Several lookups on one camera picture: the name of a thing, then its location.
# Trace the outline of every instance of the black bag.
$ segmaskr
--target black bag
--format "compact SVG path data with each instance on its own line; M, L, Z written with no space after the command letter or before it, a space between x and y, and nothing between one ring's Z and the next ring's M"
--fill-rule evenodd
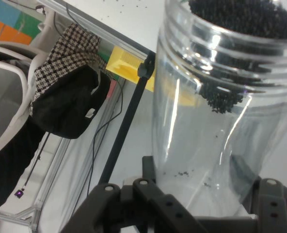
M47 132L78 138L90 125L109 91L110 78L103 72L100 76L98 84L97 72L88 65L68 73L33 103L34 121Z
M31 116L41 129L69 139L87 129L110 88L111 73L97 54L100 41L72 24L35 70Z

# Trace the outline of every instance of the transparent jar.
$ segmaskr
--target transparent jar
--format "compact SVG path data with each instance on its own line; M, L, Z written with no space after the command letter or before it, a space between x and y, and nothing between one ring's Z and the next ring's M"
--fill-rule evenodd
M287 129L287 40L218 27L185 1L165 5L153 103L157 185L193 215L231 216Z

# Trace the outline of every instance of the black mount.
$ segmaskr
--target black mount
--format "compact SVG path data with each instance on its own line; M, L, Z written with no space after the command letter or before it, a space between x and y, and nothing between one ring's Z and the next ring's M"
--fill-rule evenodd
M119 233L123 227L136 226L140 233L148 229L155 233L287 233L287 188L273 179L259 180L252 200L249 213L257 219L193 217L151 179L137 179L122 189L104 183L93 189L61 232Z

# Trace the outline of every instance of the black plastic bracket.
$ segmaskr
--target black plastic bracket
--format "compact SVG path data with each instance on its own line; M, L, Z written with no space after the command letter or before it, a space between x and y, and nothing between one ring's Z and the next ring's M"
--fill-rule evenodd
M125 138L134 119L140 99L142 98L142 95L144 93L145 86L154 72L154 67L155 53L150 51L144 63L142 63L138 68L138 76L140 77L140 79L136 85L132 99L129 102L128 109L125 113L119 132L116 136L116 139L114 141L98 184L108 183L110 180L111 174L113 172L116 161L118 160Z

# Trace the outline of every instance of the yellow object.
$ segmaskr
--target yellow object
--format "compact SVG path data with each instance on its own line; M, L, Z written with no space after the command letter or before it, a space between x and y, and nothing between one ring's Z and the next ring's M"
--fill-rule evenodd
M108 61L106 69L133 83L137 83L139 80L137 70L139 65L143 62L143 60L126 52L122 48L115 46ZM155 71L156 69L154 70L152 77L148 80L148 83L146 85L146 89L152 92L154 91ZM170 99L175 99L176 86L172 85L170 81L165 81L162 89L169 96ZM200 95L196 95L194 92L195 90L192 91L189 89L181 88L178 98L179 105L200 106L203 101Z
M118 46L115 46L106 69L133 83L137 83L139 80L137 70L139 65L143 62L144 61L138 57L126 52ZM154 77L155 71L146 85L146 89L152 92L154 91Z

